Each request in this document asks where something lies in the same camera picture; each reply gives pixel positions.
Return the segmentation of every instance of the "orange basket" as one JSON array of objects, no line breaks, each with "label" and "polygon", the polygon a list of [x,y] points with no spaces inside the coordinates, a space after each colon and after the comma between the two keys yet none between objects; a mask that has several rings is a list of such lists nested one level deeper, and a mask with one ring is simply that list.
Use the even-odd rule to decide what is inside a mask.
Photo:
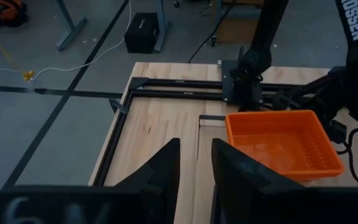
[{"label": "orange basket", "polygon": [[229,114],[226,130],[230,145],[297,182],[334,177],[344,171],[311,110]]}]

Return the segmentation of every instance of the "black cable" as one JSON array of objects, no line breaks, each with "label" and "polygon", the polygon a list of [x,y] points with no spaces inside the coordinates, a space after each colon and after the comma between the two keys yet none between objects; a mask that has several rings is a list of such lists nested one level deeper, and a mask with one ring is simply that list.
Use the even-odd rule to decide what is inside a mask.
[{"label": "black cable", "polygon": [[352,152],[352,145],[353,145],[353,137],[354,135],[358,133],[358,128],[355,128],[351,131],[349,134],[349,143],[344,142],[343,145],[346,147],[343,151],[336,151],[339,155],[343,155],[345,153],[348,153],[349,155],[349,168],[351,170],[351,174],[353,176],[353,179],[358,183],[358,176],[356,175],[356,172],[354,170],[354,164],[353,164],[353,152]]},{"label": "black cable", "polygon": [[346,143],[346,142],[343,143],[343,145],[345,146],[346,149],[343,151],[336,151],[339,155],[343,155],[343,154],[347,153],[347,149],[352,147],[353,137],[354,137],[355,133],[358,133],[358,128],[355,128],[350,132],[349,137],[348,137],[349,143]]},{"label": "black cable", "polygon": [[233,2],[231,3],[231,5],[228,7],[228,9],[226,9],[226,12],[224,12],[223,16],[221,17],[221,19],[219,20],[218,24],[216,24],[215,29],[212,31],[212,33],[208,36],[207,39],[204,40],[204,42],[197,48],[197,50],[194,52],[194,54],[190,57],[189,61],[187,63],[190,63],[194,56],[196,56],[196,54],[198,53],[198,51],[204,46],[205,43],[207,43],[207,41],[216,33],[216,31],[219,29],[219,26],[221,25],[222,21],[224,20],[224,18],[226,18],[226,16],[229,14],[230,10],[233,8],[234,4],[236,3],[236,0],[233,0]]}]

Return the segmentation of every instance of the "gray floor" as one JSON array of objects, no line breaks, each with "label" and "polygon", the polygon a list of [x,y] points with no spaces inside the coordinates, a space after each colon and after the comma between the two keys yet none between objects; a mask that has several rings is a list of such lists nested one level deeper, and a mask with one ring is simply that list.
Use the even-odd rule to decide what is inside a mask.
[{"label": "gray floor", "polygon": [[[194,49],[212,30],[210,17],[199,10],[206,2],[171,1],[165,8],[172,26],[160,54],[128,54],[125,45],[92,64],[77,90],[124,90],[132,66],[137,61],[186,62]],[[110,0],[66,0],[75,21],[87,16],[89,23],[64,52],[55,44],[64,33],[54,1],[31,0],[31,22],[17,29],[0,29],[0,41],[28,70],[45,67],[71,68],[83,64],[122,3]],[[133,14],[154,11],[154,0],[132,0]],[[99,54],[120,41],[128,20],[128,8],[112,30]],[[279,66],[332,67],[343,65],[346,40],[334,1],[290,1],[272,48],[273,64]],[[194,63],[216,63],[237,57],[240,45],[206,45]],[[0,68],[9,68],[0,53]],[[66,89],[75,72],[47,72],[37,87]],[[19,73],[0,71],[0,86],[29,86]],[[38,133],[59,96],[0,93],[0,188]],[[71,97],[41,142],[18,184],[85,185],[106,137],[113,112],[107,100]]]}]

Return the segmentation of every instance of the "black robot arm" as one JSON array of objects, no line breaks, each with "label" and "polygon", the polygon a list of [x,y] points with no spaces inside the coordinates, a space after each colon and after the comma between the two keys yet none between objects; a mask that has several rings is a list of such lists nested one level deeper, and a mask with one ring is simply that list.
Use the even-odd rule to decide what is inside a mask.
[{"label": "black robot arm", "polygon": [[[320,119],[330,138],[341,143],[346,140],[346,127],[333,122],[341,108],[348,108],[350,115],[358,120],[358,0],[335,0],[347,39],[348,53],[345,67],[334,67],[328,75],[301,88],[278,92],[273,109],[311,109]],[[270,46],[288,0],[265,0],[249,50],[240,52],[237,67],[230,71],[233,93],[239,99],[240,111],[249,105],[263,103],[261,74],[271,66]],[[302,96],[317,93],[307,102]]]}]

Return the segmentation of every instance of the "wooden table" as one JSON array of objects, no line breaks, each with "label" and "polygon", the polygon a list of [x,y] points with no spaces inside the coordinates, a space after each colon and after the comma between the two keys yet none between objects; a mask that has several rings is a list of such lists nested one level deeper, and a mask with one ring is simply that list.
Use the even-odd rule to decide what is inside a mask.
[{"label": "wooden table", "polygon": [[[327,71],[328,69],[321,68],[271,67],[263,76],[265,83],[305,84],[325,75]],[[221,79],[217,65],[140,62],[135,64],[131,77],[213,81]],[[180,138],[181,177],[175,223],[209,223],[214,186],[211,140],[227,137],[222,121],[203,121],[199,128],[198,119],[200,114],[225,115],[235,112],[236,109],[220,101],[134,98],[105,185],[112,186],[125,179],[171,138]],[[114,116],[89,184],[95,178],[117,114]],[[347,115],[346,110],[340,111],[336,119],[347,125],[348,132],[358,127],[358,123]],[[334,146],[337,150],[344,150],[343,146]],[[353,151],[354,166],[358,175],[358,134],[354,138]],[[347,154],[340,157],[346,168],[345,173],[308,185],[358,186],[349,172]]]}]

